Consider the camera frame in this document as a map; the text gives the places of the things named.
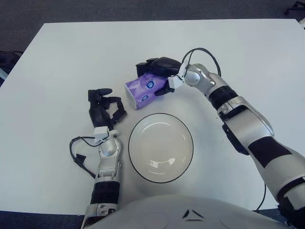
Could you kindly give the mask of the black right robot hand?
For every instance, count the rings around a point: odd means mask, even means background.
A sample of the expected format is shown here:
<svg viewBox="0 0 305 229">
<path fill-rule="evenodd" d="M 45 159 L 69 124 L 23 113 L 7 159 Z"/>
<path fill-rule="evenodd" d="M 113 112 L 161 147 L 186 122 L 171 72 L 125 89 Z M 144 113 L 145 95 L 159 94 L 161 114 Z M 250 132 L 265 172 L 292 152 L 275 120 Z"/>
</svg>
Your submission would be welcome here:
<svg viewBox="0 0 305 229">
<path fill-rule="evenodd" d="M 177 75 L 181 65 L 179 61 L 168 57 L 150 58 L 146 62 L 141 62 L 136 65 L 137 76 L 140 77 L 145 73 L 152 73 L 165 79 L 164 86 L 154 92 L 156 96 L 161 96 L 175 91 L 175 89 L 170 88 L 167 78 Z"/>
</svg>

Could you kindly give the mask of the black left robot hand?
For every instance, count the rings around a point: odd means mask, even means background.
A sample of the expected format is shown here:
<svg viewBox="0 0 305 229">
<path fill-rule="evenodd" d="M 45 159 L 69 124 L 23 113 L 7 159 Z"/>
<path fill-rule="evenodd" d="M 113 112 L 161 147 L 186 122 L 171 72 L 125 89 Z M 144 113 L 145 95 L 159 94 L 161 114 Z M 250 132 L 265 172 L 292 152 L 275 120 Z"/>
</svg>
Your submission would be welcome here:
<svg viewBox="0 0 305 229">
<path fill-rule="evenodd" d="M 88 90 L 89 115 L 94 127 L 107 126 L 109 130 L 113 130 L 114 126 L 127 115 L 120 97 L 106 97 L 111 93 L 112 89 L 110 88 Z M 107 110 L 112 103 L 117 104 L 117 110 L 110 117 Z"/>
</svg>

